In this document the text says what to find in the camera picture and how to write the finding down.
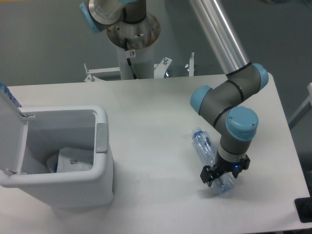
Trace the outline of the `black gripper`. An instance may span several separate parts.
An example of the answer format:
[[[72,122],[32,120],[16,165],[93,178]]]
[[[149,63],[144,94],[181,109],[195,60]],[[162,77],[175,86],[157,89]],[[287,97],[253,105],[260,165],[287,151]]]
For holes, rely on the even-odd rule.
[[[243,171],[249,168],[250,158],[248,155],[244,155],[236,162],[230,162],[225,160],[217,151],[215,157],[215,165],[205,165],[200,173],[200,178],[203,183],[206,183],[208,187],[212,186],[212,183],[226,173],[232,173],[234,178]]]

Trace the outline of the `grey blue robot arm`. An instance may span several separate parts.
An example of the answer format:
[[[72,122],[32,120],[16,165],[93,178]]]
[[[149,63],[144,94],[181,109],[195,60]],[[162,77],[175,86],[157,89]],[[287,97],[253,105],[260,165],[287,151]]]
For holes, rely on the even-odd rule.
[[[226,173],[237,177],[248,169],[247,150],[256,134],[258,116],[242,103],[267,85],[269,75],[262,65],[248,59],[219,1],[194,0],[191,6],[227,78],[216,88],[199,87],[190,99],[192,108],[221,135],[214,165],[205,165],[200,175],[211,185]],[[79,8],[91,30],[106,31],[120,50],[122,79],[155,77],[152,57],[139,55],[160,34],[158,20],[147,12],[146,1],[85,0]]]

